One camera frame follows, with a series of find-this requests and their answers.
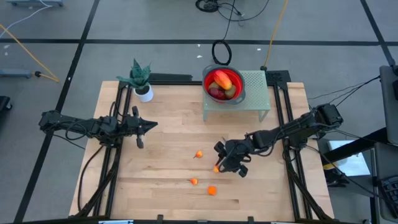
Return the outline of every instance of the table leg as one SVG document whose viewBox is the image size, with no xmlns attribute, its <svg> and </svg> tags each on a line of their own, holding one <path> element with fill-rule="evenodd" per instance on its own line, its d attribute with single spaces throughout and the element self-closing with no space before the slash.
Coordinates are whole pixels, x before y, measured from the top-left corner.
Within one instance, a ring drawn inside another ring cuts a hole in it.
<svg viewBox="0 0 398 224">
<path fill-rule="evenodd" d="M 203 110 L 203 121 L 207 120 L 207 110 Z"/>
<path fill-rule="evenodd" d="M 261 122 L 266 116 L 267 116 L 268 111 L 264 111 L 264 114 L 261 115 L 261 111 L 259 111 L 259 121 Z"/>
</svg>

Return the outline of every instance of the black floor line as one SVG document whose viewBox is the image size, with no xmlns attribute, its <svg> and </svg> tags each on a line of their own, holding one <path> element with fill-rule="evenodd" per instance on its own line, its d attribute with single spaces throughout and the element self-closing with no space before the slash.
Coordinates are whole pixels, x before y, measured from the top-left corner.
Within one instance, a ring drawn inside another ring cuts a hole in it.
<svg viewBox="0 0 398 224">
<path fill-rule="evenodd" d="M 87 38 L 88 31 L 90 31 L 91 23 L 93 22 L 99 2 L 100 2 L 100 0 L 95 0 L 93 3 L 93 7 L 91 8 L 90 15 L 88 16 L 88 20 L 86 22 L 85 29 L 81 35 L 79 45 L 76 49 L 75 56 L 72 60 L 72 64 L 70 65 L 68 76 L 63 85 L 61 95 L 60 95 L 60 98 L 58 99 L 58 103 L 57 103 L 57 107 L 56 107 L 56 110 L 58 110 L 59 112 L 61 112 L 63 104 L 65 102 L 65 98 L 67 97 L 67 93 L 68 93 L 69 86 L 70 86 L 70 83 L 73 78 L 73 74 L 75 73 L 77 63 L 80 59 L 81 51 L 83 50 L 83 46 L 85 44 L 85 40 Z M 22 197 L 21 203 L 19 204 L 19 208 L 16 213 L 14 223 L 20 223 L 24 220 L 26 210 L 29 206 L 30 199 L 32 198 L 32 194 L 34 192 L 37 180 L 39 179 L 40 171 L 43 167 L 43 163 L 44 163 L 45 157 L 47 155 L 47 151 L 49 150 L 49 147 L 50 147 L 52 134 L 53 134 L 52 132 L 48 132 L 44 138 L 43 145 L 40 149 L 35 166 L 33 168 L 32 174 L 30 175 L 30 179 L 29 179 L 27 187 L 25 189 L 24 196 Z"/>
<path fill-rule="evenodd" d="M 79 44 L 80 39 L 19 39 L 25 44 Z M 86 39 L 85 44 L 213 44 L 215 40 L 120 40 Z M 229 44 L 269 45 L 270 40 L 226 40 Z M 13 39 L 0 39 L 0 43 L 14 43 Z M 309 45 L 309 46 L 378 46 L 378 41 L 330 41 L 330 40 L 274 40 L 273 45 Z"/>
<path fill-rule="evenodd" d="M 384 41 L 383 36 L 381 35 L 379 27 L 377 26 L 376 21 L 373 18 L 372 12 L 371 12 L 366 0 L 361 0 L 361 4 L 362 4 L 363 9 L 365 10 L 365 13 L 366 13 L 368 19 L 369 19 L 369 22 L 371 23 L 373 31 L 381 45 L 381 49 L 383 50 L 384 56 L 386 56 L 388 64 L 395 65 L 395 61 L 391 56 L 390 50 L 388 49 L 388 46 L 387 46 L 386 42 Z"/>
<path fill-rule="evenodd" d="M 215 40 L 109 40 L 90 39 L 87 44 L 213 44 Z M 228 44 L 269 45 L 269 40 L 226 40 Z M 322 40 L 274 40 L 273 45 L 314 46 L 377 46 L 378 41 L 322 41 Z"/>
<path fill-rule="evenodd" d="M 23 44 L 79 44 L 80 39 L 18 39 Z M 0 43 L 12 44 L 14 39 L 0 39 Z"/>
</svg>

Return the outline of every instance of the white pot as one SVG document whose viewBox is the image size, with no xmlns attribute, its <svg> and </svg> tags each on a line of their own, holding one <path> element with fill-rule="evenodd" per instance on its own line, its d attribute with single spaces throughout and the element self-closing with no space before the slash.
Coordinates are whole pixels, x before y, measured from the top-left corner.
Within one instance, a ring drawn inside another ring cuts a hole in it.
<svg viewBox="0 0 398 224">
<path fill-rule="evenodd" d="M 154 97 L 154 91 L 152 90 L 151 85 L 149 85 L 149 91 L 144 95 L 137 94 L 136 89 L 134 89 L 134 94 L 138 96 L 139 100 L 143 103 L 151 101 Z"/>
</svg>

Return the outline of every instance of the small orange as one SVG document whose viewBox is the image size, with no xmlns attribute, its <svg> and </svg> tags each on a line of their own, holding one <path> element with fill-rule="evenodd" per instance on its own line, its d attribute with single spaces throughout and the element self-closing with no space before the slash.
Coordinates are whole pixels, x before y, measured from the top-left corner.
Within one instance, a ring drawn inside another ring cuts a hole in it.
<svg viewBox="0 0 398 224">
<path fill-rule="evenodd" d="M 195 154 L 195 156 L 193 158 L 201 158 L 203 156 L 203 152 L 201 152 L 201 150 L 197 151 L 197 153 Z"/>
<path fill-rule="evenodd" d="M 192 179 L 190 179 L 189 181 L 190 181 L 193 185 L 198 184 L 198 179 L 196 179 L 196 178 L 192 178 Z"/>
<path fill-rule="evenodd" d="M 217 166 L 217 165 L 214 166 L 213 171 L 214 171 L 214 172 L 220 172 L 220 170 L 218 169 L 218 166 Z"/>
<path fill-rule="evenodd" d="M 208 193 L 209 195 L 216 195 L 216 193 L 217 193 L 217 188 L 216 188 L 215 186 L 209 186 L 209 187 L 207 188 L 207 193 Z"/>
</svg>

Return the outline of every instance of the plum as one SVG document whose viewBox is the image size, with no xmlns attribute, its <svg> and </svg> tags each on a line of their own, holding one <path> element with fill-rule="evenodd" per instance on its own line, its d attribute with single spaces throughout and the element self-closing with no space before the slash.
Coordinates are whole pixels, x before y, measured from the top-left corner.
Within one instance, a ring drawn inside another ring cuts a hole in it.
<svg viewBox="0 0 398 224">
<path fill-rule="evenodd" d="M 209 94 L 210 94 L 210 96 L 212 96 L 218 100 L 225 100 L 224 92 L 222 92 L 221 90 L 218 90 L 217 88 L 210 88 Z"/>
</svg>

